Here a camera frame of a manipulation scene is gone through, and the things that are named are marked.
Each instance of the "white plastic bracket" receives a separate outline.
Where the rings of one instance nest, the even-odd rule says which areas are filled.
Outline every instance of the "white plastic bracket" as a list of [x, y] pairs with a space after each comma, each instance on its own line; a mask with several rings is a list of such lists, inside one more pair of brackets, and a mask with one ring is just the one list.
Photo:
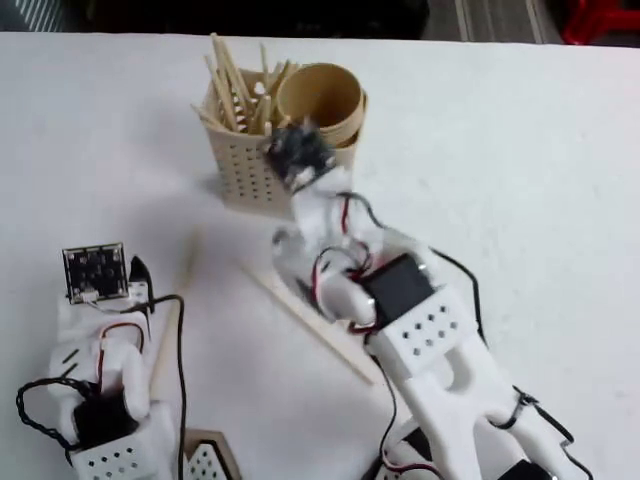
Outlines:
[[[452, 287], [444, 286], [370, 339], [371, 351], [427, 435], [434, 462], [448, 480], [482, 480], [474, 426], [483, 418], [504, 423], [518, 402], [475, 329]], [[443, 356], [454, 373], [448, 388], [429, 369]], [[551, 474], [583, 480], [557, 433], [533, 408], [525, 408], [509, 432], [528, 458]]]

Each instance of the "circuit board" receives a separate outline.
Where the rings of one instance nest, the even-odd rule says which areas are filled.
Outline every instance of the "circuit board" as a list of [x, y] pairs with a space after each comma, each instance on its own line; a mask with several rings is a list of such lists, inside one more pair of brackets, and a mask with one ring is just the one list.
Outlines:
[[70, 248], [62, 251], [67, 297], [71, 304], [128, 295], [122, 243]]

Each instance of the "perforated holder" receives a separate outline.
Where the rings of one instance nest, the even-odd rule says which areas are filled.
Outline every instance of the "perforated holder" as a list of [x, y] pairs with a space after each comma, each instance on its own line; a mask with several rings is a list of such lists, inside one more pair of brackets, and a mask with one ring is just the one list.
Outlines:
[[[253, 92], [256, 84], [262, 79], [262, 73], [241, 70], [241, 74], [249, 91]], [[218, 164], [221, 194], [225, 205], [252, 213], [291, 217], [290, 196], [262, 158], [260, 146], [266, 137], [243, 133], [246, 131], [246, 118], [235, 96], [234, 104], [240, 132], [216, 129], [203, 123]], [[211, 84], [202, 108], [212, 116], [222, 118], [222, 106]], [[337, 164], [345, 166], [348, 170], [353, 167], [359, 135], [360, 131], [349, 146], [336, 149]]]

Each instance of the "perforated panel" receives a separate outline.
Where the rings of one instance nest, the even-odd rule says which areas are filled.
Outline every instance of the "perforated panel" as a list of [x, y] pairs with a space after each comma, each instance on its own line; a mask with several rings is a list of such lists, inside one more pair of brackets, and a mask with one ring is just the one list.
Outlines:
[[81, 480], [137, 480], [154, 478], [157, 467], [152, 444], [143, 430], [105, 445], [79, 452], [72, 463]]
[[377, 334], [378, 344], [409, 378], [477, 329], [452, 287], [443, 287]]
[[200, 445], [189, 460], [191, 480], [228, 480], [213, 446]]

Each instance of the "wooden chopstick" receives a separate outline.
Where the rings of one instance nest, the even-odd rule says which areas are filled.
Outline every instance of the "wooden chopstick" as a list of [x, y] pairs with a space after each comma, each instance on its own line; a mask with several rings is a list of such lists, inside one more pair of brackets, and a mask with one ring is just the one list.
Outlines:
[[218, 98], [222, 102], [222, 110], [224, 111], [225, 118], [227, 123], [229, 124], [230, 130], [237, 132], [238, 131], [238, 122], [236, 120], [235, 110], [233, 108], [233, 100], [231, 100], [231, 95], [225, 88], [218, 72], [213, 66], [211, 62], [211, 57], [209, 55], [205, 55], [205, 62], [207, 63], [207, 67], [209, 67], [209, 73], [211, 73], [211, 79], [213, 80], [213, 86], [218, 92]]
[[191, 104], [191, 108], [193, 108], [193, 111], [198, 114], [198, 116], [200, 117], [200, 120], [203, 123], [205, 123], [208, 127], [213, 128], [215, 130], [223, 130], [223, 131], [228, 130], [218, 120], [216, 120], [211, 115], [209, 115], [209, 113], [204, 109], [194, 105], [193, 103]]

